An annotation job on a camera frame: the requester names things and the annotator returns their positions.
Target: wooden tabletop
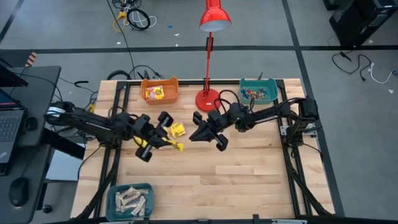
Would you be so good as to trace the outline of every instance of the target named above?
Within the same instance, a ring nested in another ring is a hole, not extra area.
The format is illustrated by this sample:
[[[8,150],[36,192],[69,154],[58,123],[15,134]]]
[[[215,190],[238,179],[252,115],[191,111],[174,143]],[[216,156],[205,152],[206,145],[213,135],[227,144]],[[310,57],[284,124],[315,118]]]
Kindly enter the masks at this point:
[[[304,97],[300,79],[285,79],[288,98]],[[212,85],[221,91],[236,91],[237,85]],[[147,105],[140,96],[140,87],[131,87],[128,112],[148,114],[151,123],[157,124],[161,111],[167,111],[175,121],[181,121],[188,134],[178,139],[184,143],[184,151],[172,147],[152,150],[149,163],[138,159],[133,141],[122,146],[118,170],[118,185],[150,183],[155,192],[155,210],[152,220],[191,219],[250,219],[257,213],[260,218],[293,218],[287,173],[277,121],[259,124],[246,133],[233,127],[224,131],[229,144],[224,152],[216,148],[216,142],[190,142],[196,126],[192,114],[197,110],[195,96],[202,85],[180,85],[178,101],[168,105]],[[95,113],[107,116],[112,107],[116,81],[102,81],[99,88]],[[234,96],[223,93],[223,98],[234,101]],[[254,110],[268,106],[256,105]],[[304,137],[305,143],[317,147],[315,138]],[[85,158],[98,147],[98,142],[87,144]],[[334,212],[319,153],[302,146],[302,159],[308,188],[319,202]],[[71,217],[77,216],[97,191],[104,150],[99,150],[81,168]],[[113,154],[109,160],[109,169]],[[304,213],[303,199],[296,185],[300,210]],[[104,194],[101,216],[104,216]]]

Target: blue bin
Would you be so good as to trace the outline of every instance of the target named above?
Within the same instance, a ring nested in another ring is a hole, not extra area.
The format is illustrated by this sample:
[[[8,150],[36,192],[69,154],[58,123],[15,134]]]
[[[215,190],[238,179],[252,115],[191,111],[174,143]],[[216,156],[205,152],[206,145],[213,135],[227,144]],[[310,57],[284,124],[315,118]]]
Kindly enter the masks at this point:
[[[116,211],[115,195],[116,192],[123,192],[130,187],[134,187],[137,190],[149,190],[149,194],[144,194],[146,199],[145,202],[145,214],[143,217],[134,216],[131,212],[132,209],[128,209],[124,212]],[[126,221],[135,218],[149,218],[151,213],[155,209],[155,196],[154,190],[150,184],[127,184],[127,185],[115,185],[108,190],[106,199],[106,214],[105,217],[110,222],[115,221]]]
[[[268,80],[245,80],[241,79],[239,82],[239,100],[242,104],[250,104],[251,99],[245,98],[243,90],[247,88],[254,91],[259,91],[261,88],[265,90],[266,100],[256,100],[254,103],[257,105],[266,105],[272,103],[274,100],[278,99],[278,86],[273,78]]]

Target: lamp shade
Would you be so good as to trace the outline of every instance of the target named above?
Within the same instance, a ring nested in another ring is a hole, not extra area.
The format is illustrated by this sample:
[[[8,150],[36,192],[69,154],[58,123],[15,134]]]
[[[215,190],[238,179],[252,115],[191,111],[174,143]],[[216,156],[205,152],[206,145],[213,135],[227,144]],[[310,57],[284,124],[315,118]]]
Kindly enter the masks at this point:
[[[206,11],[200,19],[200,29],[217,32],[232,25],[228,13],[221,8],[221,0],[206,0]]]

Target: gray floor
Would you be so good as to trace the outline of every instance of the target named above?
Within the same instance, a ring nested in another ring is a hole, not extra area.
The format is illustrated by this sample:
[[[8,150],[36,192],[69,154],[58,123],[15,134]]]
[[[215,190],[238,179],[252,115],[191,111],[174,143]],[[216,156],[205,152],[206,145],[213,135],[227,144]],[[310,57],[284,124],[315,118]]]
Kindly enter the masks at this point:
[[[0,28],[16,2],[0,0]],[[322,0],[288,2],[300,45],[338,45],[328,25],[331,12],[326,11]],[[293,45],[280,0],[224,0],[223,6],[233,26],[215,34],[215,45]],[[127,41],[130,47],[203,46],[206,34],[198,29],[203,8],[202,0],[143,0],[142,9],[157,16],[158,23],[145,32],[126,29]],[[25,0],[0,43],[0,54],[4,49],[125,47],[121,35],[111,27],[112,20],[104,1]],[[397,45],[397,25],[398,13],[370,38],[371,45]],[[347,76],[333,65],[331,56],[337,53],[304,51],[303,57],[318,101],[345,215],[398,220],[398,77],[380,85],[364,72],[368,80],[362,82],[358,73]],[[336,62],[352,70],[358,54],[367,55],[376,64],[374,76],[379,80],[385,80],[392,69],[398,68],[398,50],[357,51],[349,54],[354,63],[340,58]],[[201,78],[205,73],[205,52],[134,52],[133,57],[136,65],[150,65],[165,77]],[[131,69],[126,53],[39,54],[35,66],[40,65],[60,65],[62,78],[89,80],[87,86],[92,89],[97,89],[113,70]],[[257,77],[260,72],[264,72],[264,77],[301,78],[294,51],[232,50],[212,54],[212,78]],[[89,92],[61,80],[58,86],[64,100],[86,105]],[[50,186],[49,195],[55,197],[61,189],[62,197],[67,199],[48,201],[57,209],[50,215],[37,212],[33,222],[66,220],[75,187]]]

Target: red desk lamp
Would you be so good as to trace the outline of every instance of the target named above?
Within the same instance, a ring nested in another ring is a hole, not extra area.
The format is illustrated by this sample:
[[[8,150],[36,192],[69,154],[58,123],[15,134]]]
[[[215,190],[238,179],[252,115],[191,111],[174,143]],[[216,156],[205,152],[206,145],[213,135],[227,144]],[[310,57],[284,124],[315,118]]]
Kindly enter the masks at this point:
[[[196,104],[199,110],[209,112],[220,107],[220,103],[214,104],[218,98],[218,92],[210,88],[209,83],[209,67],[210,67],[210,54],[213,50],[212,32],[217,32],[227,29],[232,25],[228,13],[221,8],[221,0],[206,0],[206,11],[200,19],[200,29],[209,32],[209,37],[206,42],[207,50],[207,65],[206,65],[206,78],[203,90],[199,91],[196,97]]]

